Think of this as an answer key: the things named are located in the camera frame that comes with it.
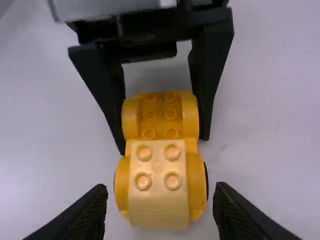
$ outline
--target yellow plastic toy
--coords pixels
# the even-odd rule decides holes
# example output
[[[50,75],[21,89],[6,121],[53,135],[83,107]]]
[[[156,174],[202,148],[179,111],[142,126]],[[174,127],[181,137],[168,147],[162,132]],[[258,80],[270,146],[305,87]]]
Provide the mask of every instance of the yellow plastic toy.
[[[136,94],[122,106],[125,156],[114,177],[117,207],[132,226],[184,229],[207,203],[198,154],[197,99],[189,92]]]

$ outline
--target white surface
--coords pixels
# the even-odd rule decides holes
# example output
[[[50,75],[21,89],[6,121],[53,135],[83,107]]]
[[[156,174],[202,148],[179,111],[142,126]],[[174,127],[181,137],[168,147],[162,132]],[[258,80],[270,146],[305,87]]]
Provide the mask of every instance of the white surface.
[[[67,56],[76,35],[46,1],[18,0],[0,21],[0,239],[19,240],[97,183],[109,189],[108,240],[213,240],[216,181],[226,181],[306,240],[320,236],[320,4],[232,1],[235,37],[200,142],[210,200],[186,232],[132,229],[112,193],[120,155]],[[190,90],[187,55],[124,67],[127,95]]]

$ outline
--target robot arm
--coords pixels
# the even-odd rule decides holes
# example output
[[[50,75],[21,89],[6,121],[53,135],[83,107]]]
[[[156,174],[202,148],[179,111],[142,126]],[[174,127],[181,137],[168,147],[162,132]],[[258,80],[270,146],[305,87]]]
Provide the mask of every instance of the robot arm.
[[[67,210],[24,240],[103,240],[107,188],[98,184]],[[221,240],[300,240],[225,182],[218,182],[213,216]]]

